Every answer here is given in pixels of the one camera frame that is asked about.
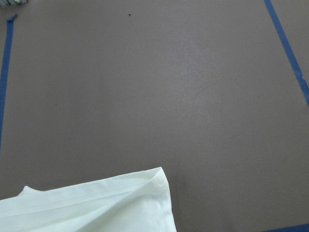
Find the cream long-sleeve cat shirt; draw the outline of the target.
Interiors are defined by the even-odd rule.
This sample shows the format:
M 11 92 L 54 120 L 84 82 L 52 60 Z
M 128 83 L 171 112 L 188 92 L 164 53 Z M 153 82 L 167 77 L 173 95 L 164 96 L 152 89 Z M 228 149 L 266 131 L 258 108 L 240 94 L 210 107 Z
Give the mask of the cream long-sleeve cat shirt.
M 161 167 L 39 191 L 25 186 L 0 202 L 3 232 L 174 232 Z

